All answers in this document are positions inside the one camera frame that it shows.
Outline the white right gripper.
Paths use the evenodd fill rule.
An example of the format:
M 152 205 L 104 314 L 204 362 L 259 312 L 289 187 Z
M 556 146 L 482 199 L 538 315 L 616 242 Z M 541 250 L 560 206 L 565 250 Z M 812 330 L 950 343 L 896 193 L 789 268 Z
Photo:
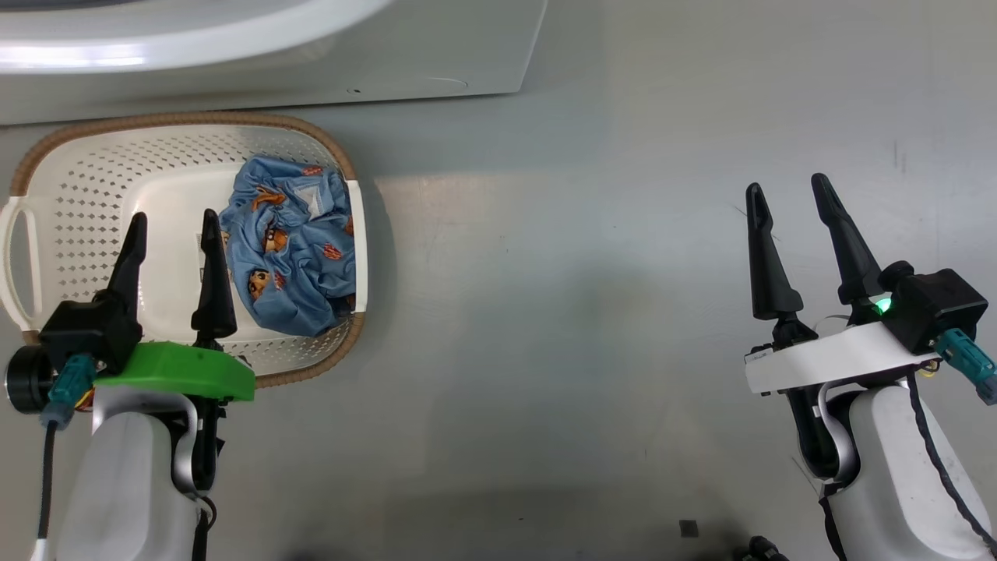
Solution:
M 870 251 L 852 216 L 823 173 L 811 177 L 819 219 L 832 238 L 844 305 L 858 305 L 883 294 L 879 263 Z M 804 305 L 788 281 L 775 238 L 773 218 L 758 182 L 745 189 L 748 228 L 752 316 L 755 319 L 788 319 Z M 745 379 L 757 394 L 783 393 L 791 402 L 797 422 L 801 454 L 816 477 L 855 477 L 858 454 L 844 424 L 832 415 L 827 394 L 862 377 L 879 376 L 902 367 L 936 360 L 930 351 L 913 355 L 882 323 L 845 328 L 785 349 L 759 349 L 745 356 Z

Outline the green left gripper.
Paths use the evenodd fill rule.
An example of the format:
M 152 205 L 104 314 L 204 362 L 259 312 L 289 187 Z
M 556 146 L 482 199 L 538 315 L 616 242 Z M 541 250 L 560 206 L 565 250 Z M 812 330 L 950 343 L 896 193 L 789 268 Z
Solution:
M 106 292 L 138 312 L 140 267 L 146 258 L 147 216 L 134 213 Z M 202 290 L 190 326 L 197 337 L 230 337 L 238 331 L 227 253 L 214 210 L 203 214 Z M 93 429 L 138 413 L 165 434 L 172 484 L 185 495 L 209 495 L 224 443 L 217 435 L 232 402 L 252 402 L 256 377 L 240 358 L 178 342 L 142 342 L 120 376 L 96 381 Z

